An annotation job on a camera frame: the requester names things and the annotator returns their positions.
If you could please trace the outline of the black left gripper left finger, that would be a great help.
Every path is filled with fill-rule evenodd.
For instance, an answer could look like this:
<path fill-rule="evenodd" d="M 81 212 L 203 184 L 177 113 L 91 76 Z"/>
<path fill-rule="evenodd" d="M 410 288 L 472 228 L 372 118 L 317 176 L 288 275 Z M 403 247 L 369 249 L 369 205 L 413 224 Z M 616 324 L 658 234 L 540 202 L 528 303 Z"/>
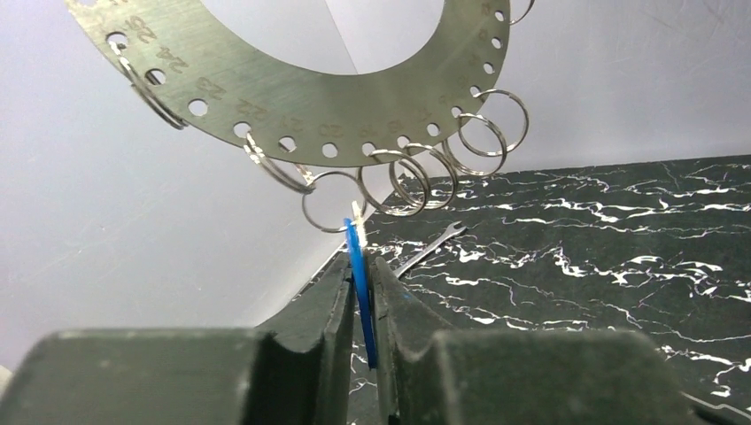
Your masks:
<path fill-rule="evenodd" d="M 343 424 L 354 292 L 345 255 L 253 328 L 100 328 L 41 339 L 4 424 Z"/>

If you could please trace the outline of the blue-capped key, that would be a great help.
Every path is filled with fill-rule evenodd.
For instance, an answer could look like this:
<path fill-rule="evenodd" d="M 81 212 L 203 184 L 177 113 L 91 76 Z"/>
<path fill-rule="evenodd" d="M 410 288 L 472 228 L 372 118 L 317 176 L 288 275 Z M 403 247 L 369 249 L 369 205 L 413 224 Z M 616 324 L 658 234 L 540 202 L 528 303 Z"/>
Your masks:
<path fill-rule="evenodd" d="M 345 219 L 345 239 L 350 265 L 352 269 L 352 284 L 360 308 L 360 323 L 364 336 L 364 343 L 368 359 L 368 367 L 376 369 L 378 354 L 370 306 L 370 290 L 368 288 L 368 267 L 364 256 L 367 238 L 364 228 L 362 208 L 356 201 L 352 201 L 352 218 Z"/>

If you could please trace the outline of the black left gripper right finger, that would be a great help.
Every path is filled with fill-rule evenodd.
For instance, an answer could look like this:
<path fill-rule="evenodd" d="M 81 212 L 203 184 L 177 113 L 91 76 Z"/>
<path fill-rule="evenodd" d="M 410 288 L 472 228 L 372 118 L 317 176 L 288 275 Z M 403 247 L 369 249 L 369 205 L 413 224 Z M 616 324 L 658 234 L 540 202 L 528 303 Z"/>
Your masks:
<path fill-rule="evenodd" d="M 629 331 L 458 328 L 370 262 L 386 424 L 697 424 L 674 373 Z"/>

